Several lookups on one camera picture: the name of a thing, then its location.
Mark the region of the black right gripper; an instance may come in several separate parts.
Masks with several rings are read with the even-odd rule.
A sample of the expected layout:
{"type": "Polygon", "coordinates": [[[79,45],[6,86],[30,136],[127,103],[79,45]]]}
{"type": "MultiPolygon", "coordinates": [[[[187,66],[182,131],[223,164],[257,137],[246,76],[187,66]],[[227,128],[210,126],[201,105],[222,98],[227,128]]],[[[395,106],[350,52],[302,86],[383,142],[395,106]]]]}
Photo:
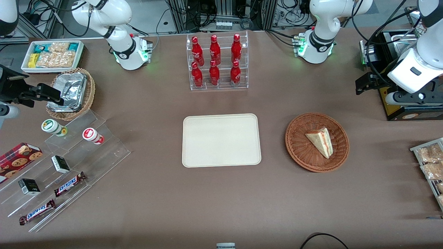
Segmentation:
{"type": "MultiPolygon", "coordinates": [[[[2,103],[21,104],[27,107],[34,106],[35,97],[33,86],[24,80],[28,76],[11,70],[3,65],[1,67],[0,79],[0,100],[2,103]]],[[[40,83],[36,86],[36,93],[39,95],[38,101],[47,101],[56,105],[64,106],[64,99],[61,92],[47,84],[40,83]]]]}

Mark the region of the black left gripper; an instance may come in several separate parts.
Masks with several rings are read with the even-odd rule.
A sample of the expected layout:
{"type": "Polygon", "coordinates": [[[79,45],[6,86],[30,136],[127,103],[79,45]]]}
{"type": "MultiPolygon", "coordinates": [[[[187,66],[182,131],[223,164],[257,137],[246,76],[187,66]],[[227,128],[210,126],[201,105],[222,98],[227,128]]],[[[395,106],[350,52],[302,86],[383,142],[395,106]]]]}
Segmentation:
{"type": "Polygon", "coordinates": [[[383,87],[394,87],[395,83],[387,77],[386,73],[372,71],[371,74],[364,74],[355,81],[356,95],[361,95],[365,91],[378,90],[383,87]]]}

